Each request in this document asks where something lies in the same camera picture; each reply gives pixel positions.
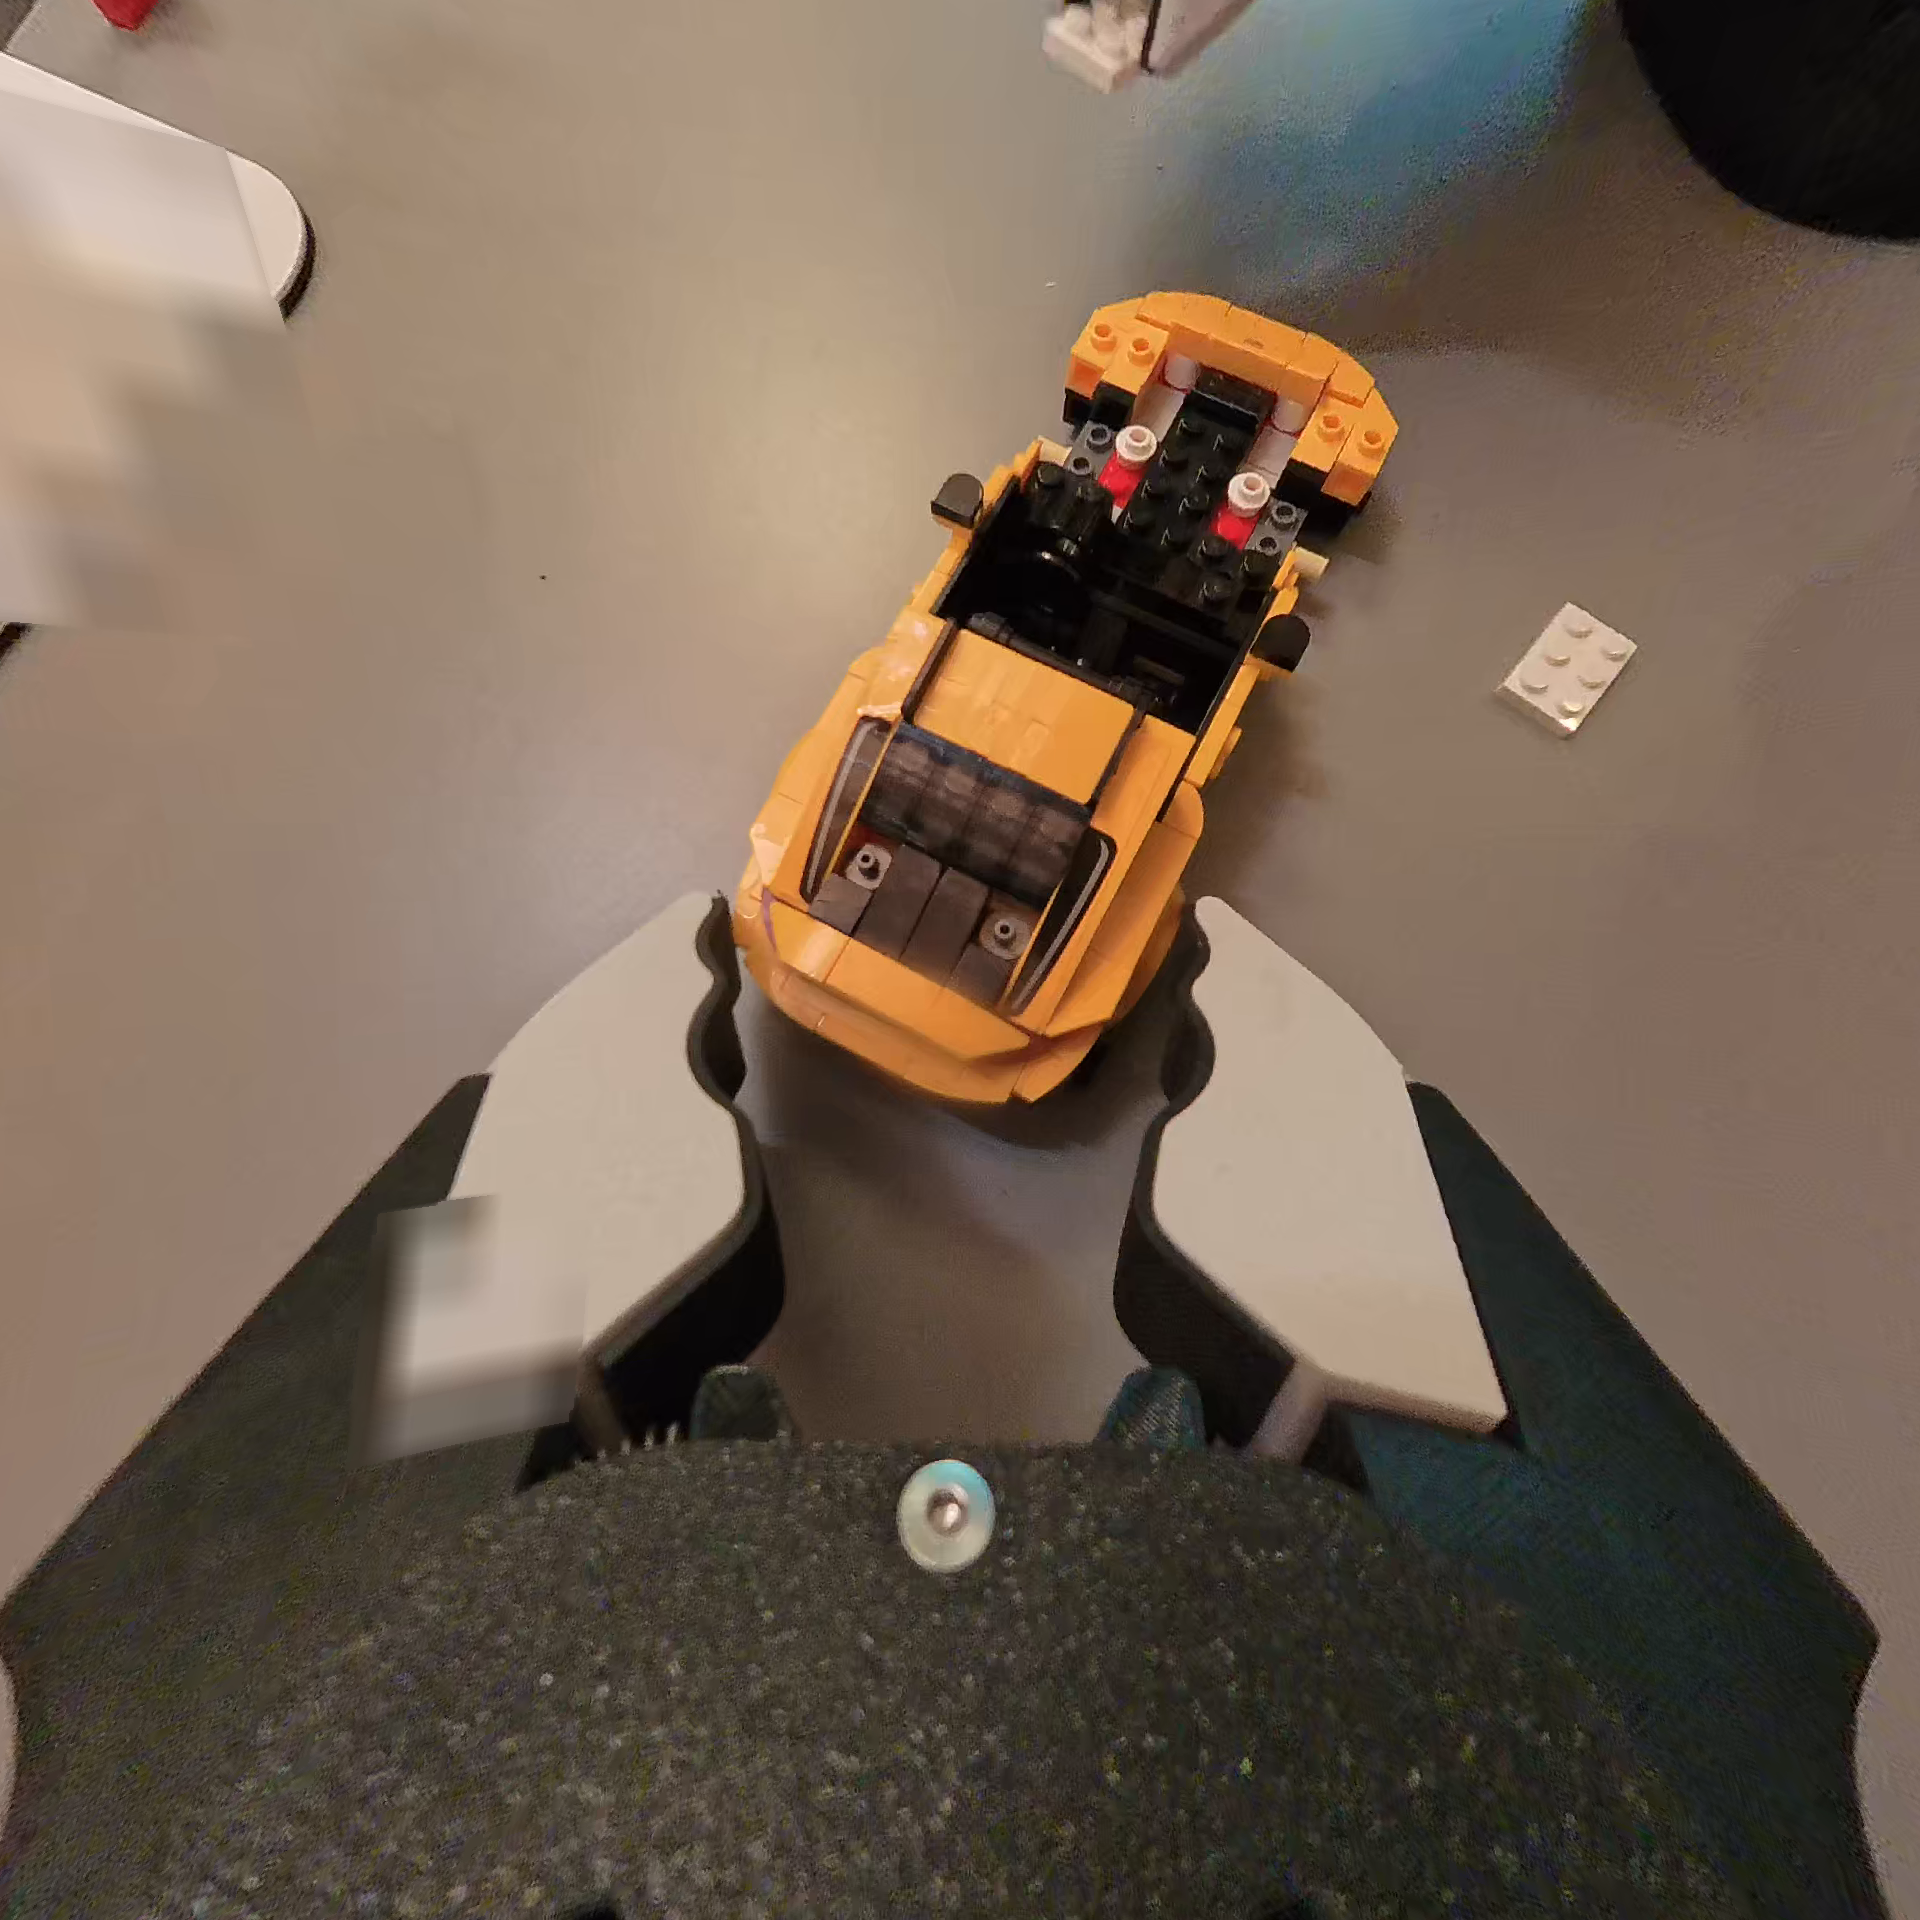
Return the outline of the white lego plate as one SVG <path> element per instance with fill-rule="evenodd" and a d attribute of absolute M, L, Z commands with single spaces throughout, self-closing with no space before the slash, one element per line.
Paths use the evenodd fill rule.
<path fill-rule="evenodd" d="M 1113 97 L 1147 73 L 1154 3 L 1061 3 L 1047 17 L 1042 52 L 1073 80 Z"/>
<path fill-rule="evenodd" d="M 1573 738 L 1637 651 L 1633 638 L 1589 609 L 1564 603 L 1500 678 L 1496 698 L 1531 725 Z"/>

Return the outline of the orange lego car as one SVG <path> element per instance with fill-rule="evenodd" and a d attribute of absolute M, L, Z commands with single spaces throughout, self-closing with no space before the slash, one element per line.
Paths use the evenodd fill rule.
<path fill-rule="evenodd" d="M 1138 1003 L 1204 792 L 1309 643 L 1304 588 L 1399 422 L 1329 339 L 1099 306 L 1064 425 L 944 481 L 944 550 L 784 760 L 737 950 L 795 1026 L 972 1108 L 1035 1105 Z"/>

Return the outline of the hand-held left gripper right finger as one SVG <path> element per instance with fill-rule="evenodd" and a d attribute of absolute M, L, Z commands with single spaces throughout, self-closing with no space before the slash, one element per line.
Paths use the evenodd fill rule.
<path fill-rule="evenodd" d="M 1216 896 L 1188 909 L 1171 1011 L 1113 1273 L 1138 1355 L 1244 1456 L 1306 1459 L 1345 1413 L 1498 1435 L 1507 1392 L 1392 1050 Z"/>

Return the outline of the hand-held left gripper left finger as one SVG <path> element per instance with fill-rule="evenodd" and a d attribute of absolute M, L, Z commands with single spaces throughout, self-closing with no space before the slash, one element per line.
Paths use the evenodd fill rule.
<path fill-rule="evenodd" d="M 448 1201 L 483 1204 L 488 1299 L 562 1365 L 707 1374 L 784 1308 L 775 1203 L 738 1108 L 729 905 L 690 893 L 496 1057 Z"/>

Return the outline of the white book stand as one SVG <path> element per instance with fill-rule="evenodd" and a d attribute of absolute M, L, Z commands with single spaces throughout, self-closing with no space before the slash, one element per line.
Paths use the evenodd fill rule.
<path fill-rule="evenodd" d="M 3 58 L 4 301 L 287 320 L 319 242 L 267 168 Z"/>

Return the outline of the dark fleece garment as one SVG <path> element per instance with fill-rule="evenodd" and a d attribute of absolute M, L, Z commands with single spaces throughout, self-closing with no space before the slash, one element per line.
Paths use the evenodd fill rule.
<path fill-rule="evenodd" d="M 1791 224 L 1919 235 L 1916 3 L 1620 3 L 1689 155 Z"/>

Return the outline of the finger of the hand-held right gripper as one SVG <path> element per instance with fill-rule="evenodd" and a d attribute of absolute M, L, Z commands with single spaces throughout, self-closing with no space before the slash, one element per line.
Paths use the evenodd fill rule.
<path fill-rule="evenodd" d="M 1173 77 L 1232 27 L 1251 4 L 1247 0 L 1147 3 L 1143 73 L 1151 77 Z"/>

